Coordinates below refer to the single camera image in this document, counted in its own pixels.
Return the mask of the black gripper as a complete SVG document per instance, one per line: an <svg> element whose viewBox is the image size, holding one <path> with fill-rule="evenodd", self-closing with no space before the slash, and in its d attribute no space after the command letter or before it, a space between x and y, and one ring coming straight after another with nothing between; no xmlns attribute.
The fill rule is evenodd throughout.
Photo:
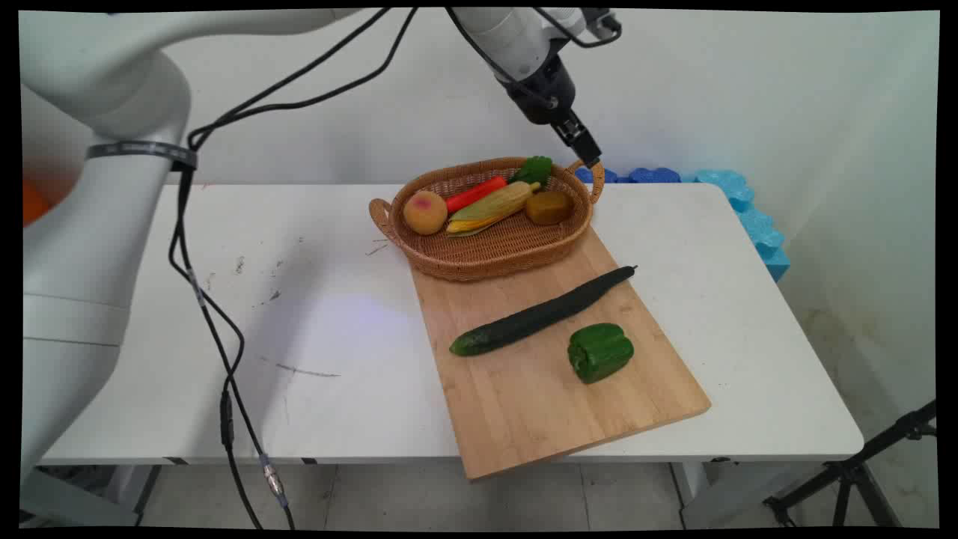
<svg viewBox="0 0 958 539"><path fill-rule="evenodd" d="M503 88L530 123L552 125L585 167L601 161L599 145L573 112L576 88L560 55L549 55L536 72L522 81L504 82Z"/></svg>

